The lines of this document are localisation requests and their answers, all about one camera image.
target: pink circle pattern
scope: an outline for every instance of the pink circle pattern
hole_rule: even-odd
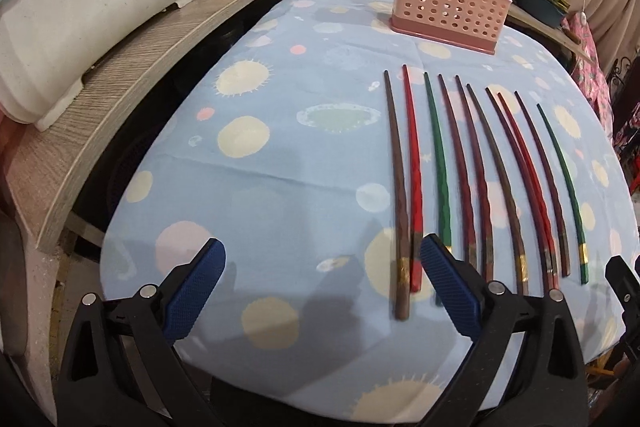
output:
[[[210,237],[209,230],[193,221],[166,227],[156,239],[156,266],[167,275],[178,264],[189,263]]]
[[[302,44],[296,44],[295,46],[292,46],[289,51],[294,55],[302,55],[306,53],[306,48]]]
[[[201,110],[198,111],[196,118],[198,119],[198,121],[209,120],[209,118],[213,116],[215,111],[216,110],[213,109],[213,107],[203,107]]]

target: polka dot tablecloth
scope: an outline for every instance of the polka dot tablecloth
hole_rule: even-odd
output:
[[[529,264],[542,292],[524,184],[489,99],[503,93],[529,143],[547,208],[542,164],[512,92],[530,107],[564,210],[572,274],[561,279],[584,358],[623,332],[622,308],[604,279],[609,257],[631,263],[638,233],[622,170],[590,106],[539,44],[504,28],[495,56],[392,32],[392,0],[283,0],[200,81],[146,154],[106,234],[100,272],[107,298],[132,295],[187,263],[209,237],[227,264],[190,336],[187,362],[235,386],[320,415],[399,423],[430,408],[470,346],[434,303],[426,276],[410,319],[392,318],[395,256],[390,132],[383,71],[389,70],[408,173],[402,64],[409,65],[420,142],[424,230],[436,230],[433,143],[422,72],[441,73],[462,134],[478,222],[470,144],[454,76],[470,83],[510,176]],[[453,252],[462,227],[454,152],[442,94]],[[590,254],[579,282],[570,200],[542,120],[556,131],[575,182]],[[476,121],[495,241],[495,278],[515,290],[502,191]],[[552,229],[554,215],[550,213]],[[514,337],[485,400],[496,405],[520,338]]]

